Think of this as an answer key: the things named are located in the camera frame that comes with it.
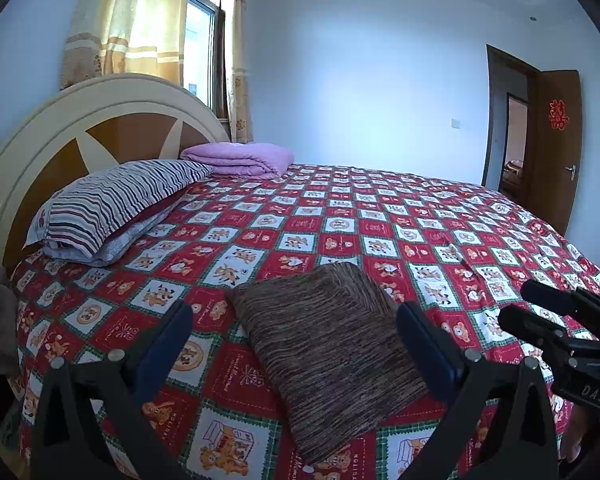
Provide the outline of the person's right hand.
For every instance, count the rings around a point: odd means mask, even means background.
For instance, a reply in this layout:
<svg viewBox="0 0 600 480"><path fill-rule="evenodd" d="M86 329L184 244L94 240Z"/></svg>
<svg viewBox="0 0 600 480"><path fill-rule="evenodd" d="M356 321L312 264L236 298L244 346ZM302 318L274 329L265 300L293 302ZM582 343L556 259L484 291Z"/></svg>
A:
<svg viewBox="0 0 600 480"><path fill-rule="evenodd" d="M567 463L573 463L581 454L584 437L594 429L600 429L600 415L592 413L584 406L573 404L562 435L558 457Z"/></svg>

